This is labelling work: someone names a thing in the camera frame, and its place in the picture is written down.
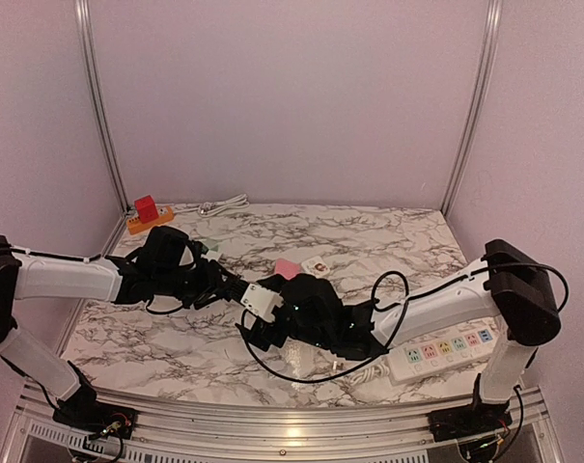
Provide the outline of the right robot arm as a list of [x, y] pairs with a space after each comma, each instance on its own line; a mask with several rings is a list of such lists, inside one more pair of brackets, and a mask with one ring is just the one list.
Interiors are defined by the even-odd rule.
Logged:
[[564, 301], [551, 280], [567, 283], [557, 269], [528, 257], [503, 239], [456, 274], [416, 291], [403, 283], [403, 298], [380, 306], [376, 295], [346, 305], [325, 279], [299, 274], [250, 284], [239, 296], [237, 329], [248, 352], [299, 340], [363, 368], [388, 354], [397, 342], [476, 318], [501, 324], [485, 370], [475, 379], [470, 403], [435, 410], [428, 420], [437, 442], [460, 439], [509, 425], [509, 404], [520, 374], [538, 348], [559, 334]]

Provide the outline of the pink triangular power strip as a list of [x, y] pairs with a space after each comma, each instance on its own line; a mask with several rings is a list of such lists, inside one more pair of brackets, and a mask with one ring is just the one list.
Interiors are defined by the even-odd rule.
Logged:
[[289, 261], [287, 259], [277, 259], [274, 263], [274, 274], [291, 280], [302, 272], [302, 268], [298, 263]]

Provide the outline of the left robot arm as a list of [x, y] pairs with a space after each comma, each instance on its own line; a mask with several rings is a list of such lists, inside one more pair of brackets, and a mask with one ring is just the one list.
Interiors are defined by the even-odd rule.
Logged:
[[54, 418], [82, 429], [126, 418], [97, 399], [83, 373], [61, 360], [21, 327], [14, 303], [29, 299], [98, 300], [115, 305], [168, 298], [199, 310], [220, 299], [240, 301], [248, 283], [207, 259], [206, 247], [178, 229], [158, 226], [124, 257], [92, 258], [32, 252], [0, 235], [0, 358], [38, 382], [56, 400]]

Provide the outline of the red cube socket adapter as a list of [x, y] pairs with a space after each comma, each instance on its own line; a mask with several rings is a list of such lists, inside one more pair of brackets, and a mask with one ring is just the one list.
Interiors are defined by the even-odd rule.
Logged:
[[156, 203], [151, 195], [135, 200], [134, 207], [142, 224], [153, 222], [159, 217]]

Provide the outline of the white cube socket adapter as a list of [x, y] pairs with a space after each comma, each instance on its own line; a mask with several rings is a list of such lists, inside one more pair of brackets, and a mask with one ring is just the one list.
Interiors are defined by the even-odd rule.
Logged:
[[316, 278], [324, 278], [330, 273], [330, 268], [320, 256], [305, 259], [300, 266], [304, 273]]

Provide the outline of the orange power strip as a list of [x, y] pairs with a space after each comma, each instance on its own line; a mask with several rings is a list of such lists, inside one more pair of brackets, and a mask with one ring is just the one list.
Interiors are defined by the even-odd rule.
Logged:
[[149, 222], [143, 222], [138, 216], [126, 220], [126, 228], [130, 235], [146, 232], [153, 227], [162, 226], [171, 222], [175, 218], [175, 213], [169, 205], [165, 205], [158, 210], [158, 216]]

